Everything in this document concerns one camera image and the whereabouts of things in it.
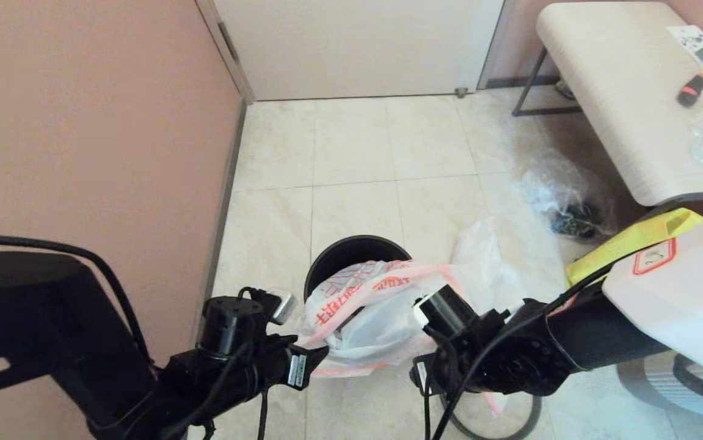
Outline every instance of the white table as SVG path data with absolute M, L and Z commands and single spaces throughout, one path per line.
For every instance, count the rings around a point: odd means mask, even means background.
M 666 30 L 683 25 L 660 2 L 554 3 L 536 25 L 628 190 L 644 206 L 703 198 L 703 167 L 688 152 L 688 127 L 700 105 L 686 109 L 676 102 L 700 67 Z

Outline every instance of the barcode label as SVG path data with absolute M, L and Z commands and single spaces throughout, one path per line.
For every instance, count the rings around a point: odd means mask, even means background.
M 289 379 L 287 383 L 293 387 L 301 387 L 305 379 L 305 362 L 307 361 L 307 356 L 304 354 L 299 354 L 298 356 L 292 356 L 292 362 L 289 367 Z

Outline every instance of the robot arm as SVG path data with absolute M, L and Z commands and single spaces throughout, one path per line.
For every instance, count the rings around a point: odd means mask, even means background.
M 327 348 L 266 334 L 289 301 L 246 288 L 250 299 L 204 304 L 197 348 L 163 370 L 144 356 L 88 267 L 63 254 L 0 252 L 0 389 L 49 374 L 99 439 L 176 439 L 268 387 L 303 390 Z
M 550 395 L 569 374 L 670 348 L 703 365 L 703 225 L 606 265 L 553 303 L 525 300 L 508 321 L 508 311 L 476 315 L 449 286 L 413 311 L 439 349 L 416 357 L 410 378 L 450 401 L 437 437 L 463 392 Z
M 479 316 L 449 287 L 419 301 L 415 313 L 440 348 L 416 357 L 410 376 L 423 393 L 449 398 L 437 437 L 466 391 L 550 395 L 569 374 L 669 347 L 703 365 L 703 226 L 662 246 L 601 268 L 553 303 L 525 300 L 511 317 Z M 328 348 L 266 334 L 285 309 L 251 288 L 211 298 L 197 348 L 161 370 L 88 267 L 67 255 L 0 252 L 0 358 L 10 363 L 0 389 L 49 374 L 97 438 L 180 438 L 274 384 L 307 387 Z

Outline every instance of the paper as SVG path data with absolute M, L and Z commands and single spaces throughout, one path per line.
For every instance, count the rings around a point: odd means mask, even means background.
M 667 26 L 666 30 L 703 67 L 703 31 L 695 25 Z

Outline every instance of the red and black object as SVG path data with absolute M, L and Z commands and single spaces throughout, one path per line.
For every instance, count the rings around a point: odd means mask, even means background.
M 698 73 L 680 90 L 677 95 L 677 102 L 684 108 L 690 108 L 698 101 L 698 97 L 703 91 L 703 73 Z

